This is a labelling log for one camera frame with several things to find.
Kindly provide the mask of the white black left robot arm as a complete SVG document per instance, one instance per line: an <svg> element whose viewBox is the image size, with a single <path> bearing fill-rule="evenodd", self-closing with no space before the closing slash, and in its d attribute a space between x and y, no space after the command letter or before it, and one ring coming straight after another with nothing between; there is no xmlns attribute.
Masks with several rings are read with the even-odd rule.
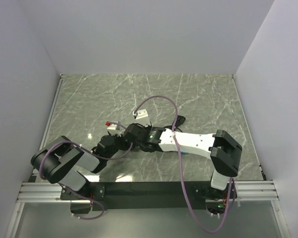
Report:
<svg viewBox="0 0 298 238"><path fill-rule="evenodd" d="M38 170L41 179L66 186L66 190L72 189L77 199L84 199L91 197L90 181L76 171L74 166L96 174L107 166L109 160L122 158L114 157L118 151L128 153L134 147L133 143L121 135L105 135L90 150L70 141L66 136L60 136L34 154L30 163Z"/></svg>

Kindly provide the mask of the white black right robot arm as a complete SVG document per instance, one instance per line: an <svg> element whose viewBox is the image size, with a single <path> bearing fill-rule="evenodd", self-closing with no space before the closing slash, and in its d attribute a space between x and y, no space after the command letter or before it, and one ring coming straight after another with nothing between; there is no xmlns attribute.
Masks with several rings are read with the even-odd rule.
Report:
<svg viewBox="0 0 298 238"><path fill-rule="evenodd" d="M133 123L124 131L123 138L144 152L180 151L210 159L215 170L208 192L214 198L225 193L229 179L239 172L242 146L225 130L218 129L215 134L192 134Z"/></svg>

